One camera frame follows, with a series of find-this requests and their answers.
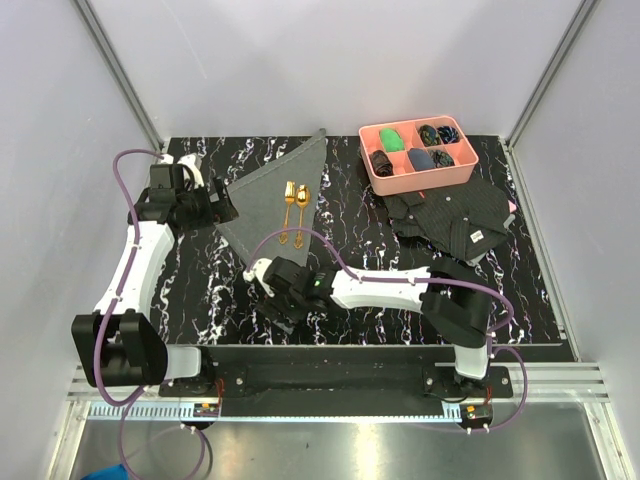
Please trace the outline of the gold fork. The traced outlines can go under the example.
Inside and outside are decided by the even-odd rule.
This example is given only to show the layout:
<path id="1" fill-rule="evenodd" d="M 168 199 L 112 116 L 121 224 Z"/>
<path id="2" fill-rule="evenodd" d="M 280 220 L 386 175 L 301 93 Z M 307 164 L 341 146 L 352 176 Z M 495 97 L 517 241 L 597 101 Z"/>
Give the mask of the gold fork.
<path id="1" fill-rule="evenodd" d="M 281 245 L 285 245 L 288 242 L 288 231 L 289 227 L 289 216 L 292 205 L 295 203 L 297 197 L 297 189 L 294 181 L 288 181 L 286 183 L 285 192 L 284 192 L 284 201 L 286 204 L 284 221 L 283 221 L 283 229 L 284 231 L 279 234 L 279 243 Z"/>

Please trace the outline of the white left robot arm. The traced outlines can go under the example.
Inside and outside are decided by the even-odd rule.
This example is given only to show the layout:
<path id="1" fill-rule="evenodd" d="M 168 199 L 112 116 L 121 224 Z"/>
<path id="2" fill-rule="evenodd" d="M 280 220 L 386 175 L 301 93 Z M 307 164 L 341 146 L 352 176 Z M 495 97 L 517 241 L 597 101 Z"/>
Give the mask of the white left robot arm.
<path id="1" fill-rule="evenodd" d="M 180 379 L 196 396 L 215 386 L 216 372 L 197 347 L 167 345 L 150 323 L 151 302 L 167 255 L 179 236 L 237 218 L 224 182 L 205 183 L 195 154 L 161 154 L 139 197 L 124 195 L 127 237 L 112 280 L 71 334 L 93 387 L 155 386 Z"/>

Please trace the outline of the gold spoon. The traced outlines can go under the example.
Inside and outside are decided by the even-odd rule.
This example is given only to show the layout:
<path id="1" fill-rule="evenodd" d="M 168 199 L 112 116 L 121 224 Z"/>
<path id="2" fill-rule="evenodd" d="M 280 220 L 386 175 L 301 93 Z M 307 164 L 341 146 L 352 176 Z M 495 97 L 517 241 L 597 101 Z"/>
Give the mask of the gold spoon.
<path id="1" fill-rule="evenodd" d="M 295 196 L 295 204 L 299 209 L 299 221 L 298 221 L 298 229 L 295 234 L 293 246 L 295 249 L 301 249 L 304 246 L 303 239 L 303 222 L 304 222 L 304 213 L 306 207 L 310 204 L 311 201 L 311 191 L 307 185 L 301 185 L 298 187 L 296 196 Z"/>

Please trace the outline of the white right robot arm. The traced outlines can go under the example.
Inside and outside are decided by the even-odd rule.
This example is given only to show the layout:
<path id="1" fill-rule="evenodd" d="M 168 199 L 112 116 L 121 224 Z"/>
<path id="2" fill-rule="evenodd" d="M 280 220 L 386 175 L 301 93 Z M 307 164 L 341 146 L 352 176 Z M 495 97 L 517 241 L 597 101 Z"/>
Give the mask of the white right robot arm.
<path id="1" fill-rule="evenodd" d="M 263 314 L 292 331 L 310 314 L 359 308 L 422 315 L 454 348 L 454 384 L 476 396 L 490 383 L 489 316 L 499 293 L 469 268 L 448 258 L 411 270 L 330 267 L 314 271 L 282 258 L 260 258 L 244 280 L 265 292 Z"/>

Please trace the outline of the grey cloth napkin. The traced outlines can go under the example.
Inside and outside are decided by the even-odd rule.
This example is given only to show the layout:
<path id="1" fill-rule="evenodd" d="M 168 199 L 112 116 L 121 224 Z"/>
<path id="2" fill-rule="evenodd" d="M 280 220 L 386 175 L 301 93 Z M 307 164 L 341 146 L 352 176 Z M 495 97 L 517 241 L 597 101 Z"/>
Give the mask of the grey cloth napkin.
<path id="1" fill-rule="evenodd" d="M 320 129 L 298 148 L 228 187 L 239 217 L 219 225 L 218 231 L 243 263 L 250 261 L 262 240 L 283 227 L 284 192 L 288 181 L 294 181 L 297 187 L 307 185 L 310 188 L 311 201 L 305 209 L 303 226 L 313 227 L 326 158 L 326 131 Z M 289 227 L 297 227 L 298 221 L 299 209 L 292 206 Z"/>

